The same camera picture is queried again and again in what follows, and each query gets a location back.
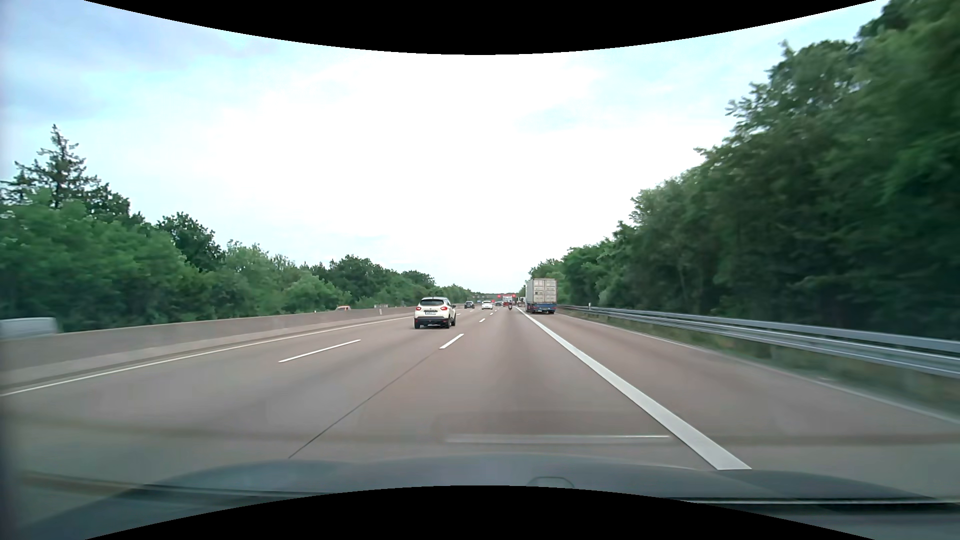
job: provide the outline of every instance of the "green tree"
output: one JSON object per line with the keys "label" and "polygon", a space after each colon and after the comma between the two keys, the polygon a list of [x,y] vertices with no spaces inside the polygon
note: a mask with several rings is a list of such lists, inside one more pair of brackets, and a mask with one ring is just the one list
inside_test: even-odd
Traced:
{"label": "green tree", "polygon": [[343,291],[312,274],[303,274],[283,291],[283,297],[283,309],[288,313],[334,309],[346,300]]}
{"label": "green tree", "polygon": [[576,304],[960,337],[960,4],[782,47],[702,164],[531,275]]}
{"label": "green tree", "polygon": [[25,165],[13,164],[17,170],[12,180],[0,181],[0,201],[8,205],[31,204],[41,189],[48,189],[47,204],[58,209],[69,201],[82,201],[85,210],[106,221],[120,220],[125,225],[144,222],[140,214],[130,215],[130,201],[103,184],[96,176],[86,174],[86,158],[74,150],[79,143],[71,143],[55,124],[50,135],[54,148],[41,148],[37,154],[44,163],[34,159]]}
{"label": "green tree", "polygon": [[187,262],[201,271],[211,272],[223,265],[225,253],[213,241],[214,231],[204,227],[188,214],[177,212],[174,216],[163,216],[156,223],[156,227],[173,236],[174,244],[186,257]]}
{"label": "green tree", "polygon": [[437,286],[437,283],[434,281],[433,277],[429,274],[424,274],[423,272],[418,272],[417,270],[407,270],[401,274],[404,278],[410,280],[414,284],[424,286],[426,288],[432,288]]}
{"label": "green tree", "polygon": [[180,284],[195,276],[166,234],[144,235],[52,205],[48,187],[0,220],[4,317],[54,316],[66,331],[181,320]]}

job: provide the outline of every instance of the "asphalt road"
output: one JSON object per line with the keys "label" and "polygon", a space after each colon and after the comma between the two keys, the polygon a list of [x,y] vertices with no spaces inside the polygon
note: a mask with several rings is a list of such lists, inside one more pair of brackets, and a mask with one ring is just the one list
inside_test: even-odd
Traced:
{"label": "asphalt road", "polygon": [[[12,465],[146,483],[265,459],[536,451],[960,496],[957,419],[560,314],[457,311],[451,329],[348,324],[8,392]],[[113,489],[21,487],[21,523]]]}

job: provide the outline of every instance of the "guardrail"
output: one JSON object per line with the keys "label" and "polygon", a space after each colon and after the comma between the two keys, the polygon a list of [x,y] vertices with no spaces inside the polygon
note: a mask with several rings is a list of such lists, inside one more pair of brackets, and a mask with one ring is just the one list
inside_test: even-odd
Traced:
{"label": "guardrail", "polygon": [[960,379],[960,341],[638,309],[558,307]]}

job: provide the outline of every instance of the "truck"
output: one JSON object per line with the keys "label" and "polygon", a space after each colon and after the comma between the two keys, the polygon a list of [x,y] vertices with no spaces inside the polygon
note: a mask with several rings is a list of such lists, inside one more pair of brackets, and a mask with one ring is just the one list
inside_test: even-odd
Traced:
{"label": "truck", "polygon": [[557,280],[533,278],[527,280],[527,293],[523,298],[528,313],[550,313],[557,309]]}

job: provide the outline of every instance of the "white suv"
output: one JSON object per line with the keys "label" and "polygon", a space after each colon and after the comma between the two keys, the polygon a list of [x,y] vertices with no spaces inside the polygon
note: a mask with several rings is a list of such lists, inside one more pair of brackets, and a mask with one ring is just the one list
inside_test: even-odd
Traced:
{"label": "white suv", "polygon": [[444,328],[457,326],[457,311],[449,299],[430,296],[420,300],[414,311],[414,328],[429,325],[440,325]]}

